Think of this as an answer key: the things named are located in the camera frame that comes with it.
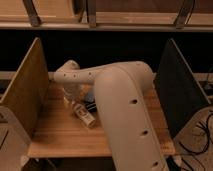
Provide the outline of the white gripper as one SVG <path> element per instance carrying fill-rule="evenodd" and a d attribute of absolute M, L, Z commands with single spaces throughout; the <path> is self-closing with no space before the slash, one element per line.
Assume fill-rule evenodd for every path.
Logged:
<path fill-rule="evenodd" d="M 80 93 L 81 89 L 78 84 L 63 85 L 64 99 L 70 106 L 73 106 L 75 103 L 80 102 Z"/>

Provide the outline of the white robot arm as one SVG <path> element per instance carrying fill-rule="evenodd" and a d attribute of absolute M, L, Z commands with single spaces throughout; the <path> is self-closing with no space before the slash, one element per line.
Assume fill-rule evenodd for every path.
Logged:
<path fill-rule="evenodd" d="M 116 171 L 169 171 L 144 100 L 153 83 L 149 65 L 130 61 L 87 69 L 62 66 L 54 80 L 93 86 Z"/>

